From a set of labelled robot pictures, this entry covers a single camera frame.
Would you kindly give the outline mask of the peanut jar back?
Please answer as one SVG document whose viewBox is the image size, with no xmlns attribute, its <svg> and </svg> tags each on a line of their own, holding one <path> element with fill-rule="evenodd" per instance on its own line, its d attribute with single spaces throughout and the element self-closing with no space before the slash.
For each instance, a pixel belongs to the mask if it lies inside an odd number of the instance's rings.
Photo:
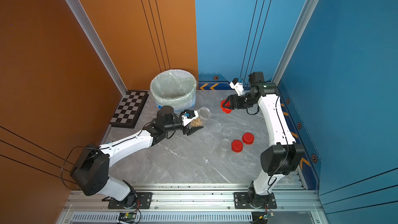
<svg viewBox="0 0 398 224">
<path fill-rule="evenodd" d="M 201 107 L 197 110 L 198 118 L 190 122 L 191 127 L 201 127 L 211 118 L 211 111 L 207 107 Z"/>
</svg>

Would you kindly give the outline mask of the red lid of front jar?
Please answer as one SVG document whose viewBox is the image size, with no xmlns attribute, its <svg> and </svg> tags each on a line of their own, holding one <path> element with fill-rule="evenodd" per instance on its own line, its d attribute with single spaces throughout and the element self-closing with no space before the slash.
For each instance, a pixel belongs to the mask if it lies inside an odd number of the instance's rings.
<svg viewBox="0 0 398 224">
<path fill-rule="evenodd" d="M 254 143 L 255 137 L 252 133 L 247 132 L 242 136 L 242 141 L 247 145 L 251 145 Z"/>
</svg>

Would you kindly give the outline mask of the red lid of jar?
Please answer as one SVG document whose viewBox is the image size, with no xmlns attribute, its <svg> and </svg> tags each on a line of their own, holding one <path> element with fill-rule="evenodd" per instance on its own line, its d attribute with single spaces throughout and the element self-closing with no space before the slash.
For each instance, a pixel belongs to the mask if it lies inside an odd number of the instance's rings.
<svg viewBox="0 0 398 224">
<path fill-rule="evenodd" d="M 231 109 L 231 107 L 222 107 L 220 104 L 221 110 L 226 113 L 226 114 L 230 114 L 233 110 Z"/>
<path fill-rule="evenodd" d="M 231 150 L 232 150 L 233 152 L 236 152 L 236 153 L 242 152 L 242 151 L 243 151 L 243 148 L 244 148 L 243 142 L 240 141 L 240 140 L 234 140 L 234 141 L 231 143 Z"/>
<path fill-rule="evenodd" d="M 251 145 L 254 143 L 255 137 L 252 133 L 247 132 L 242 136 L 242 141 L 247 145 Z"/>
</svg>

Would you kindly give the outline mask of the red lid of back jar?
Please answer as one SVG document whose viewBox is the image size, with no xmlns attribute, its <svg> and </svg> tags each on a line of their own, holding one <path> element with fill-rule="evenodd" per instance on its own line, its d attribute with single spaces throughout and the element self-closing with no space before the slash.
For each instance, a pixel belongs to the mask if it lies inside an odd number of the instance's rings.
<svg viewBox="0 0 398 224">
<path fill-rule="evenodd" d="M 220 104 L 221 110 L 226 113 L 226 114 L 230 114 L 233 110 L 231 109 L 231 107 L 222 107 Z"/>
</svg>

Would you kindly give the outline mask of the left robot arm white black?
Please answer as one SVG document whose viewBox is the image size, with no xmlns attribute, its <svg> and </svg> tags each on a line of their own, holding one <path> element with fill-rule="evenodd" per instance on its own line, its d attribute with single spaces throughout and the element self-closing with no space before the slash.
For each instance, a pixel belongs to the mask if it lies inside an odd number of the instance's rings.
<svg viewBox="0 0 398 224">
<path fill-rule="evenodd" d="M 163 106 L 157 116 L 136 134 L 101 146 L 90 144 L 83 147 L 70 176 L 86 196 L 104 195 L 123 208 L 136 208 L 136 190 L 127 181 L 110 176 L 109 169 L 135 152 L 169 139 L 170 132 L 181 131 L 184 135 L 192 135 L 201 129 L 200 126 L 191 125 L 198 118 L 199 112 L 196 110 L 184 110 L 176 114 L 171 106 Z"/>
</svg>

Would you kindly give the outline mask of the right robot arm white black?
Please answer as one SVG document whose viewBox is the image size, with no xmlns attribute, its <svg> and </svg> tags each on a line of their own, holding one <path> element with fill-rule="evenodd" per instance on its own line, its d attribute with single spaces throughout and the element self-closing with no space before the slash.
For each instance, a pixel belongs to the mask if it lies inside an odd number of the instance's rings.
<svg viewBox="0 0 398 224">
<path fill-rule="evenodd" d="M 287 125 L 276 84 L 266 82 L 263 73 L 253 72 L 249 75 L 249 86 L 245 91 L 241 80 L 233 79 L 230 87 L 236 93 L 222 101 L 221 109 L 230 113 L 256 105 L 263 114 L 270 146 L 260 155 L 259 176 L 250 184 L 246 199 L 238 197 L 237 207 L 276 209 L 272 190 L 282 178 L 297 169 L 305 148 L 296 142 Z"/>
</svg>

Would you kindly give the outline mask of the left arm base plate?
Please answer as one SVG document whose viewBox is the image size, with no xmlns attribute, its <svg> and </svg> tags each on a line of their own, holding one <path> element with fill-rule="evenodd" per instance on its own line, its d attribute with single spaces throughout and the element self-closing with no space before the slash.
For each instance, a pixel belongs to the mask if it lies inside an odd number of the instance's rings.
<svg viewBox="0 0 398 224">
<path fill-rule="evenodd" d="M 137 192 L 131 205 L 129 205 L 126 201 L 119 202 L 114 198 L 111 198 L 109 200 L 108 209 L 150 209 L 152 196 L 152 192 Z"/>
</svg>

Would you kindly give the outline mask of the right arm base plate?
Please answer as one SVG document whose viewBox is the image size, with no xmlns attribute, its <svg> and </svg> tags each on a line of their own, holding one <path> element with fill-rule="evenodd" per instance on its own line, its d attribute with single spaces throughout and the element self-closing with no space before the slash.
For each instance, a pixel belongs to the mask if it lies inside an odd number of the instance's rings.
<svg viewBox="0 0 398 224">
<path fill-rule="evenodd" d="M 236 209 L 277 209 L 273 193 L 260 196 L 249 192 L 235 192 L 234 204 Z"/>
</svg>

